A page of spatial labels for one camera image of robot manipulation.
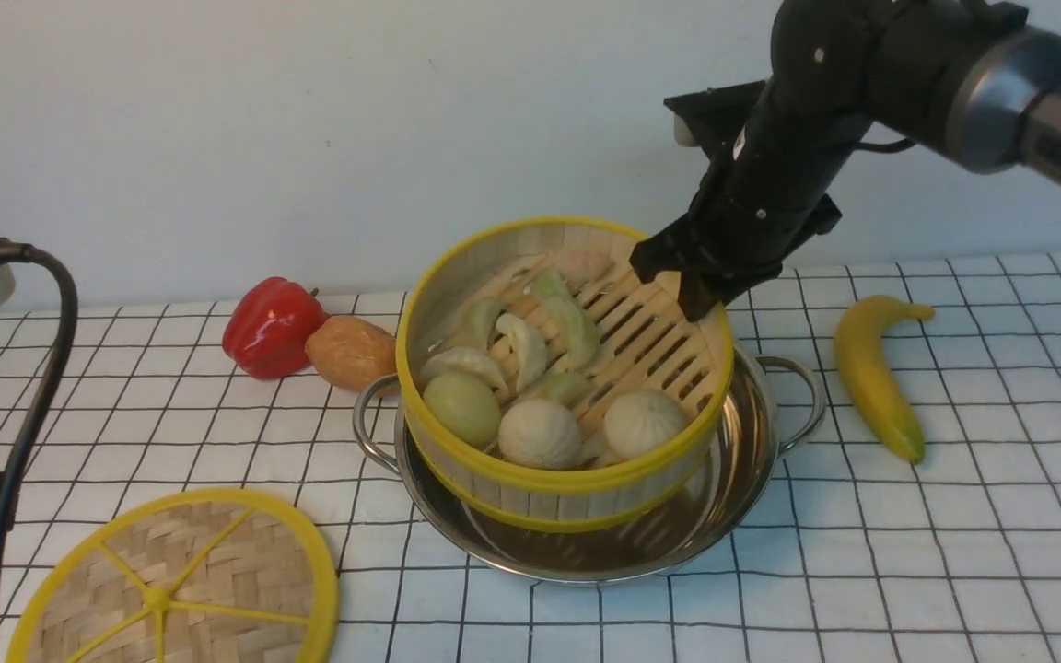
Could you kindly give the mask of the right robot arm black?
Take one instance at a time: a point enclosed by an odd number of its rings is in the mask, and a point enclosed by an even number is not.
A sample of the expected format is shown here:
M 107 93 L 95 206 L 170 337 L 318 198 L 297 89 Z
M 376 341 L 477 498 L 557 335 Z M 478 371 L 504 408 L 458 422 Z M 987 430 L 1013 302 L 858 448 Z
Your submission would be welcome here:
M 700 320 L 782 273 L 842 217 L 828 189 L 859 151 L 918 145 L 977 175 L 1061 186 L 1061 35 L 985 1 L 785 1 L 769 78 L 672 97 L 710 159 L 685 214 L 641 240 L 641 282 L 681 277 Z

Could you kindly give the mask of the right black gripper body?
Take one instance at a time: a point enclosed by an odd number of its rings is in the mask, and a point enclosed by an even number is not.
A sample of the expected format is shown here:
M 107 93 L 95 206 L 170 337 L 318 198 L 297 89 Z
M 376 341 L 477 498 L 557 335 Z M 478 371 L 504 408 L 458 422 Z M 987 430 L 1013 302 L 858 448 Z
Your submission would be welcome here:
M 814 211 L 872 124 L 849 104 L 800 99 L 778 76 L 664 106 L 710 164 L 686 213 L 631 252 L 644 283 L 666 272 L 741 280 L 825 232 Z

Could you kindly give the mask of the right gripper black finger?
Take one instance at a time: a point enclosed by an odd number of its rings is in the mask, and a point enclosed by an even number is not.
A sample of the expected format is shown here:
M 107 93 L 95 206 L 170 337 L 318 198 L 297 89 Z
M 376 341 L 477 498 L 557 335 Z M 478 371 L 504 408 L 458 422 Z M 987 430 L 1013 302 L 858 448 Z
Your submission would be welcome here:
M 684 319 L 699 322 L 737 297 L 740 281 L 733 275 L 683 272 L 677 301 Z

